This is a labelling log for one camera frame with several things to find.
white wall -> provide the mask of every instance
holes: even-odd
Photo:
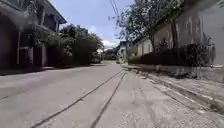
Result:
[[[138,54],[137,56],[142,56],[143,54],[147,54],[153,51],[152,42],[148,39],[148,37],[143,38],[138,42]]]
[[[143,54],[152,52],[152,42],[149,39],[143,41]]]

foliage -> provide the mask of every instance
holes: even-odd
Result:
[[[96,34],[80,26],[68,25],[60,32],[43,40],[51,66],[89,65],[97,50],[103,47]]]
[[[146,0],[141,4],[130,5],[116,19],[117,25],[121,27],[120,38],[134,41],[145,31],[157,26],[161,20],[169,20],[169,16],[181,4],[179,0]]]
[[[69,37],[61,38],[59,35],[49,35],[44,41],[47,45],[48,65],[60,68],[73,65],[72,54],[67,49],[67,46],[73,41]]]
[[[105,60],[116,60],[117,59],[117,51],[116,51],[116,48],[114,48],[114,49],[108,49],[103,54],[104,54],[104,59]]]
[[[219,3],[219,5],[220,5],[220,8],[223,8],[223,7],[224,7],[224,1],[222,0],[222,1]]]
[[[90,64],[93,54],[103,47],[102,40],[94,33],[80,26],[69,25],[61,30],[62,38],[71,37],[75,40],[66,46],[79,64]]]

roadside vegetation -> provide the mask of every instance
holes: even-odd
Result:
[[[116,48],[108,49],[103,53],[103,55],[104,55],[105,60],[116,60],[117,59],[117,50],[116,50]]]
[[[80,26],[68,25],[59,34],[49,35],[43,40],[47,45],[48,65],[70,67],[90,65],[103,48],[102,39]]]

asphalt road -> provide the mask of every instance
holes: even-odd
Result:
[[[114,62],[1,76],[1,128],[216,128]]]

curb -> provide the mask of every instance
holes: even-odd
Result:
[[[122,67],[128,68],[129,71],[134,71],[136,74],[140,74],[147,78],[150,78],[150,79],[154,80],[155,82],[162,84],[162,85],[166,86],[167,88],[170,88],[176,92],[179,92],[183,96],[186,96],[186,97],[198,102],[199,104],[205,106],[209,110],[224,115],[224,101],[221,101],[220,99],[216,99],[214,97],[207,96],[207,95],[202,95],[197,92],[180,87],[177,84],[173,84],[173,83],[164,81],[164,80],[158,78],[157,76],[150,75],[146,71],[141,71],[138,69],[130,69],[129,67],[126,67],[126,66],[122,66]]]

